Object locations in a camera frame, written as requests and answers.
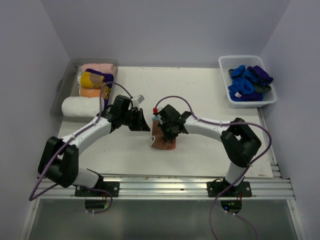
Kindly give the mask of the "white rolled towel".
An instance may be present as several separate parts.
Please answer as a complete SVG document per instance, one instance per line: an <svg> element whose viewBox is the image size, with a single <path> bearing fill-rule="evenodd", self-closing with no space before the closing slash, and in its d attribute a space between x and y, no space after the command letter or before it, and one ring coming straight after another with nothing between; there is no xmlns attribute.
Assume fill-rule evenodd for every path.
<svg viewBox="0 0 320 240"><path fill-rule="evenodd" d="M65 117L94 118L100 105L104 109L105 102L99 97L70 96L63 101L61 110Z"/></svg>

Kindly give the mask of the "pink rolled towel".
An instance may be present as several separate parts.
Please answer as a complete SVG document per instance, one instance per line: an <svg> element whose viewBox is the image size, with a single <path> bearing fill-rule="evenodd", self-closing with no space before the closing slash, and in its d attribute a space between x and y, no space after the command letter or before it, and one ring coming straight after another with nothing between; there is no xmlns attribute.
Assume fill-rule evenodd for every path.
<svg viewBox="0 0 320 240"><path fill-rule="evenodd" d="M116 67L111 63L86 63L80 67L82 72L92 69L105 74L116 74Z"/></svg>

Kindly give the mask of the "aluminium mounting rail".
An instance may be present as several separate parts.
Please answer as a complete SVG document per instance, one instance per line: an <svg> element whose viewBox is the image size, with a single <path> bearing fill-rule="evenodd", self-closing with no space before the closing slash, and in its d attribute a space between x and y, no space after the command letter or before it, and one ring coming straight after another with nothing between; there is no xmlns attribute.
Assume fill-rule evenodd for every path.
<svg viewBox="0 0 320 240"><path fill-rule="evenodd" d="M282 179L278 165L271 164L273 178L245 179L249 183L241 190L243 200L293 200L292 183ZM112 183L116 197L122 200L205 200L213 191L211 183L220 184L221 177L169 176L169 175L125 175L103 174L106 183Z"/></svg>

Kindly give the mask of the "yellow bear towel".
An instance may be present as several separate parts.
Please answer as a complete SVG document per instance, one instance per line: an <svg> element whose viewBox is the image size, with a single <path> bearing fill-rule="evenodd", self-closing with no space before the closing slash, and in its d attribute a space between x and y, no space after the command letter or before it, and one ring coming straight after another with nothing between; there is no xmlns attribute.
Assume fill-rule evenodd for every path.
<svg viewBox="0 0 320 240"><path fill-rule="evenodd" d="M104 80L102 75L85 71L78 76L77 83L83 88L100 89Z"/></svg>

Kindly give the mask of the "brown orange towel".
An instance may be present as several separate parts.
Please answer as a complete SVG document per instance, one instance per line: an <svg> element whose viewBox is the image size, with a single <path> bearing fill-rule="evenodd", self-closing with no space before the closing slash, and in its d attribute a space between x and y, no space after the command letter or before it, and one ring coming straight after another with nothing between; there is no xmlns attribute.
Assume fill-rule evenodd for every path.
<svg viewBox="0 0 320 240"><path fill-rule="evenodd" d="M152 118L152 127L151 127L151 147L156 150L161 151L171 151L176 148L176 140L166 141L162 130L158 126L160 123L159 116L154 116Z"/></svg>

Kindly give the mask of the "blue towel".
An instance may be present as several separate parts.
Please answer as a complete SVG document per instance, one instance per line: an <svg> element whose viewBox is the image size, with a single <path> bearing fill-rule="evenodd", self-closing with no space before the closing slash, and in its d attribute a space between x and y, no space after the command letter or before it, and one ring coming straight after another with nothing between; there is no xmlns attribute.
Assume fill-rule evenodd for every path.
<svg viewBox="0 0 320 240"><path fill-rule="evenodd" d="M229 96L234 102L260 102L263 94L255 91L253 84L246 78L236 77L228 86Z"/></svg>
<svg viewBox="0 0 320 240"><path fill-rule="evenodd" d="M240 65L238 68L233 69L230 73L230 77L232 79L243 78L252 81L256 79L254 74L249 71L245 65Z"/></svg>

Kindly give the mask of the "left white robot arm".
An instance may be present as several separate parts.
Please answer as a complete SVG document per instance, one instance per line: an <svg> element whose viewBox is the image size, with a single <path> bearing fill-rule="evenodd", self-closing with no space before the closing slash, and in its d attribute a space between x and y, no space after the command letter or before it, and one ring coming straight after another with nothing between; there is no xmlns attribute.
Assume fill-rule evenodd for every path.
<svg viewBox="0 0 320 240"><path fill-rule="evenodd" d="M122 126L132 132L149 132L140 104L142 95L133 98L117 95L113 104L100 112L87 125L72 134L49 138L38 165L39 179L47 178L56 186L75 186L77 197L110 196L110 189L101 174L80 168L80 155L92 144Z"/></svg>

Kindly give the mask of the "purple towel in basket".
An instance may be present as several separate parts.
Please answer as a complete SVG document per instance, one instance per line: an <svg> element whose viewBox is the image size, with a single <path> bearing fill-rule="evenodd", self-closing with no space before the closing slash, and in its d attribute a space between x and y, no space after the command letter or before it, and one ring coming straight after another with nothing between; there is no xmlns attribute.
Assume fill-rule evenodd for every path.
<svg viewBox="0 0 320 240"><path fill-rule="evenodd" d="M249 66L247 68L248 71L251 72L252 75L256 78L256 83L259 83L263 86L269 86L273 82L273 77L271 77L263 68L258 65Z"/></svg>

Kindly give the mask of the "grey plastic tray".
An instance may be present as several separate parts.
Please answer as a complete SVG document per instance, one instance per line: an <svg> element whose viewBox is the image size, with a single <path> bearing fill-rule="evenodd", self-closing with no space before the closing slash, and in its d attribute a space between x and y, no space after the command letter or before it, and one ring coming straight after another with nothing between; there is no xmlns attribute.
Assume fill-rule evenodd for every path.
<svg viewBox="0 0 320 240"><path fill-rule="evenodd" d="M58 84L56 96L50 109L50 115L57 120L67 122L89 123L92 117L69 117L62 112L63 101L68 97L79 97L79 84L77 77L84 64L112 64L114 66L114 80L117 78L119 62L106 58L74 58L69 61L63 78Z"/></svg>

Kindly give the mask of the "purple rolled towel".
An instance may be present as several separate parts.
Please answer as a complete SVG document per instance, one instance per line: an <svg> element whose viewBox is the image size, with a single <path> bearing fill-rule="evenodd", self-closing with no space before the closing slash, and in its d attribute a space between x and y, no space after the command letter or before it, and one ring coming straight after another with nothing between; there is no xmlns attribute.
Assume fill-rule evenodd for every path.
<svg viewBox="0 0 320 240"><path fill-rule="evenodd" d="M114 75L109 73L102 73L96 70L89 70L89 80L92 83L92 88L99 89L104 83L112 82L114 80Z"/></svg>

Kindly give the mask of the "orange rolled towel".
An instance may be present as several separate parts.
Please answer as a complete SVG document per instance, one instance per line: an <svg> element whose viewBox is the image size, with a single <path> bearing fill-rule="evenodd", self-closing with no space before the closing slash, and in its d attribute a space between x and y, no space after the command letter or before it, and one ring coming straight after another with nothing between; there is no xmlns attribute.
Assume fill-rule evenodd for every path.
<svg viewBox="0 0 320 240"><path fill-rule="evenodd" d="M111 94L111 88L106 86L103 90L102 90L102 97L104 99L108 99L110 97ZM87 97L87 98L95 98L95 97L99 97L100 96L100 92L101 89L98 88L87 88L87 87L80 87L79 88L79 96L80 97Z"/></svg>

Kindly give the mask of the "dark green towel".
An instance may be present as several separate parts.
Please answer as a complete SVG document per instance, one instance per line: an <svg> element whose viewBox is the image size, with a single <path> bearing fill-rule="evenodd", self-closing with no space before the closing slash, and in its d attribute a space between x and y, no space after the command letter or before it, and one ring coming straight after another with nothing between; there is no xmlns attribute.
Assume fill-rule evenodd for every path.
<svg viewBox="0 0 320 240"><path fill-rule="evenodd" d="M261 85L261 84L257 84L255 82L252 85L254 87L254 91L256 93L259 93L259 94L266 94L266 93L269 93L272 90L272 87L269 86L269 85L264 86L264 85Z"/></svg>

